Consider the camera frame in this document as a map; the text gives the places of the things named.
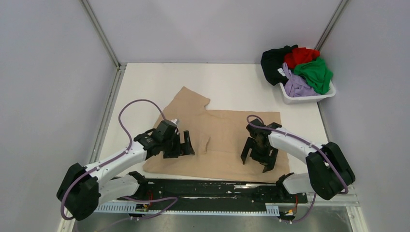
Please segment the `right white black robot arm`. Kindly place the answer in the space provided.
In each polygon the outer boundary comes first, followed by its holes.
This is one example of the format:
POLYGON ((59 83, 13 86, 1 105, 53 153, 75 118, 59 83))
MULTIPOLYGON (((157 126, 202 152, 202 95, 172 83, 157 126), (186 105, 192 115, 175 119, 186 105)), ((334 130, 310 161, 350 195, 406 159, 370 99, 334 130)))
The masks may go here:
POLYGON ((298 193, 315 193, 324 200, 348 194, 348 186, 356 178, 339 145, 310 142, 278 123, 265 125, 258 116, 247 123, 249 137, 240 155, 242 162, 251 157, 263 165, 266 173, 274 169, 278 152, 282 150, 307 166, 306 173, 289 173, 279 178, 276 188, 279 200, 288 202, 298 193))

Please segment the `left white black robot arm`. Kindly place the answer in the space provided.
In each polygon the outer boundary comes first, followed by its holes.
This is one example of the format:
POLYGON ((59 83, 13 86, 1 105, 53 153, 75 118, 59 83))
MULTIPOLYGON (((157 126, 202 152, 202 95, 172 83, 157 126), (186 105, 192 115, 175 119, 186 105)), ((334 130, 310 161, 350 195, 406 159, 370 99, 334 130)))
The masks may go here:
POLYGON ((148 180, 143 175, 137 171, 123 177, 117 175, 160 153, 165 159, 194 155, 189 131, 179 131, 177 124, 177 119, 162 120, 156 128, 132 138, 124 150, 106 159, 87 166, 73 164, 56 194, 61 209, 67 209, 73 219, 84 220, 106 202, 131 196, 144 199, 148 180))

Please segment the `beige t-shirt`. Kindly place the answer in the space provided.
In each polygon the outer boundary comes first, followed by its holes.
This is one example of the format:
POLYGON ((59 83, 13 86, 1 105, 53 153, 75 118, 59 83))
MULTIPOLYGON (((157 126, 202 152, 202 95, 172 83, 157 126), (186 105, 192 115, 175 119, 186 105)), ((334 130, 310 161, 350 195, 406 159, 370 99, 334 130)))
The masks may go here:
POLYGON ((280 123, 279 112, 207 110, 210 99, 183 87, 164 109, 167 119, 179 120, 180 131, 189 131, 195 155, 164 159, 149 158, 143 165, 147 173, 183 175, 238 181, 276 182, 290 173, 287 153, 280 150, 274 169, 252 158, 243 163, 240 155, 249 137, 246 117, 257 115, 265 123, 280 123))

